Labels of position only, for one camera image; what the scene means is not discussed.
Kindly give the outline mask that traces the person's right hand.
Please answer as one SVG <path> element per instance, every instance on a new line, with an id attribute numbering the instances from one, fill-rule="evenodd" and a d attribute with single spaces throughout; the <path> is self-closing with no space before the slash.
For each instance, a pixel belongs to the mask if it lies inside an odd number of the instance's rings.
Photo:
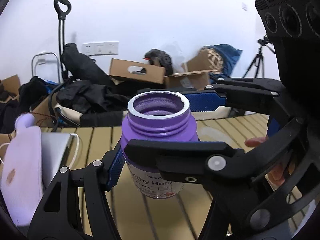
<path id="1" fill-rule="evenodd" d="M 247 147 L 255 148 L 265 142 L 268 139 L 268 136 L 265 137 L 254 137 L 251 139 L 245 140 L 245 145 Z M 275 165 L 270 172 L 268 172 L 267 177 L 269 182 L 274 188 L 280 187 L 285 182 L 284 170 L 287 166 L 287 163 L 281 161 Z"/>

